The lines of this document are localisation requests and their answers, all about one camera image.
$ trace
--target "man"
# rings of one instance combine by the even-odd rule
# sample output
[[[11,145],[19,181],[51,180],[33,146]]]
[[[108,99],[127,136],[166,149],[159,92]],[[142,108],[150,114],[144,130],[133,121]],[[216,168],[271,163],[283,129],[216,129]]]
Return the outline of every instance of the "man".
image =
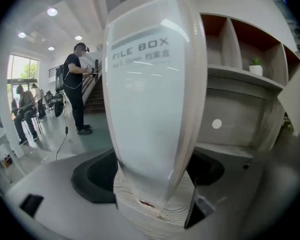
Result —
[[[33,136],[33,140],[38,139],[38,134],[34,128],[31,118],[36,113],[35,99],[31,91],[25,91],[22,85],[18,85],[16,88],[16,94],[20,95],[19,100],[19,113],[14,119],[14,125],[16,132],[19,135],[20,142],[19,145],[24,145],[28,142],[24,129],[22,128],[22,120],[25,119],[29,126],[30,132]]]
[[[72,115],[75,121],[77,134],[89,135],[92,133],[89,124],[84,124],[84,102],[82,100],[83,74],[89,76],[92,73],[90,68],[82,68],[79,57],[83,56],[87,47],[83,42],[77,43],[64,62],[63,83],[64,92],[72,106]]]
[[[41,90],[39,89],[39,87],[35,83],[32,84],[32,88],[35,88],[34,99],[36,98],[37,99],[37,103],[38,103],[38,112],[39,112],[38,118],[39,119],[44,119],[44,118],[47,117],[44,105],[42,104],[42,101],[43,101],[44,97],[42,95]]]

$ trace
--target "jeans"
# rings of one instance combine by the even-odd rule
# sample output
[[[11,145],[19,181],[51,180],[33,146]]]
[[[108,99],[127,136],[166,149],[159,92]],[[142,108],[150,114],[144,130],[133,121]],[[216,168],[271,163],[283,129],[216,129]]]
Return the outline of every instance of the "jeans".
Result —
[[[78,130],[82,130],[84,125],[84,101],[82,100],[82,88],[79,86],[76,89],[64,87],[64,92],[68,97],[72,106],[72,115],[75,121],[75,126]]]
[[[28,124],[31,134],[33,135],[36,133],[36,130],[34,128],[32,120],[31,120],[31,118],[33,117],[35,112],[36,112],[35,110],[31,109],[24,113],[21,112],[15,117],[14,126],[15,126],[16,132],[18,133],[20,139],[23,139],[26,137],[26,135],[24,133],[24,129],[22,128],[22,120],[23,119],[25,119],[26,123]]]
[[[38,100],[38,112],[39,112],[38,118],[43,118],[46,116],[46,111],[44,105],[42,104],[42,99]]]

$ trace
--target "white table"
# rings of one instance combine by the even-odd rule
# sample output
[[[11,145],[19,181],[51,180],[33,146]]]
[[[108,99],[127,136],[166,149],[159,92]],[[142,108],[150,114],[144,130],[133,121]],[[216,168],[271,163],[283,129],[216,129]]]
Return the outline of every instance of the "white table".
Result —
[[[26,175],[26,173],[24,172],[24,170],[21,168],[21,166],[19,165],[18,159],[17,157],[14,155],[13,151],[11,150],[10,144],[8,142],[7,139],[7,135],[4,131],[3,128],[0,128],[0,146],[1,145],[5,145],[6,149],[9,152],[9,155],[13,161],[13,163],[15,164],[15,166],[19,169],[19,171],[22,173],[23,176]],[[5,174],[4,170],[2,170],[1,166],[0,166],[0,173],[2,174],[2,177],[8,182],[8,183],[12,183],[13,181],[11,179],[9,179],[7,177],[7,175]]]

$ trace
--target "sneaker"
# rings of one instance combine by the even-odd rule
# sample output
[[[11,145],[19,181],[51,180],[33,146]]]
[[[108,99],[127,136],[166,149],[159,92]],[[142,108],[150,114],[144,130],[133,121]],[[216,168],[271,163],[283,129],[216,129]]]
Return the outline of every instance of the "sneaker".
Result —
[[[35,132],[34,134],[32,134],[33,140],[36,141],[39,137],[37,132]]]
[[[26,137],[22,138],[19,142],[19,145],[24,145],[28,142],[28,139]]]
[[[90,129],[91,126],[90,126],[90,124],[84,124],[84,125],[83,125],[83,128],[84,128],[84,129]]]
[[[76,133],[79,135],[89,135],[92,133],[92,130],[87,128],[82,128],[81,130],[77,130]]]

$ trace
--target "black t-shirt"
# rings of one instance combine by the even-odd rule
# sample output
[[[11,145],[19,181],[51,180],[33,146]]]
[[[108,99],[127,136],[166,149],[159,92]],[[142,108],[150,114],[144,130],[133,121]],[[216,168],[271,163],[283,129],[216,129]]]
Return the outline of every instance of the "black t-shirt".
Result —
[[[73,73],[69,72],[69,64],[71,64],[71,63],[73,63],[77,67],[81,68],[79,57],[77,55],[75,55],[74,53],[70,54],[64,62],[63,77],[64,77],[64,83],[67,86],[75,88],[78,85],[80,85],[80,83],[82,82],[83,75],[82,74],[73,74]]]

